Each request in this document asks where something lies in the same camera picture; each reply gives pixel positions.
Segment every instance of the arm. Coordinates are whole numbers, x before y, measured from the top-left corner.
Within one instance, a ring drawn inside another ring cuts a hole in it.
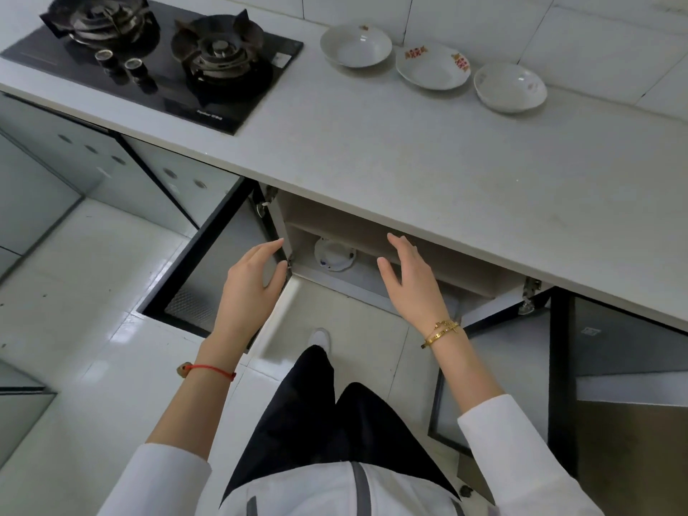
[[[201,343],[196,364],[234,372],[284,285],[286,261],[277,265],[271,282],[263,287],[263,267],[282,242],[255,246],[229,269],[215,327]],[[229,386],[228,378],[218,372],[192,369],[146,444],[134,453],[99,516],[191,516],[211,473],[206,460]]]
[[[401,261],[400,283],[390,262],[378,259],[391,302],[423,336],[430,336],[437,321],[449,319],[432,269],[405,237],[387,238]],[[504,394],[462,329],[430,347],[463,413],[461,430],[502,514],[602,514],[559,465],[513,398]]]

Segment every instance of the white sleeve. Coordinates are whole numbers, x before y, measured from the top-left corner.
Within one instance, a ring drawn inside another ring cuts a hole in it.
[[[133,454],[99,516],[194,516],[211,466],[169,445],[143,444]]]
[[[477,405],[458,422],[502,515],[602,515],[511,395]]]

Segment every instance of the leg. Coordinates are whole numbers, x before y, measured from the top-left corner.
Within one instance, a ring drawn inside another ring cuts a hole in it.
[[[224,492],[320,460],[334,428],[334,370],[319,346],[298,357],[256,425]]]
[[[349,384],[336,415],[350,445],[350,460],[425,478],[456,495],[454,487],[394,410],[366,386]]]

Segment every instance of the red string bracelet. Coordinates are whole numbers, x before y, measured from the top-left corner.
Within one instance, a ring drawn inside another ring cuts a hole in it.
[[[219,369],[219,367],[214,367],[214,366],[207,366],[205,364],[192,364],[191,362],[185,362],[182,365],[180,365],[177,368],[177,374],[181,376],[182,378],[186,378],[188,373],[195,368],[200,368],[200,369],[211,369],[212,371],[216,371],[220,373],[223,376],[226,376],[229,378],[229,381],[232,382],[234,380],[234,377],[236,377],[236,373],[228,373],[224,371],[223,369]]]

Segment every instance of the white countertop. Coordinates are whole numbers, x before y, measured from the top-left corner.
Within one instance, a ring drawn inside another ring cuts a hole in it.
[[[9,0],[0,48],[50,0]],[[225,0],[159,0],[236,14]],[[0,89],[533,277],[688,328],[688,125],[550,89],[509,117],[322,56],[324,27],[249,8],[305,43],[236,136],[0,59]]]

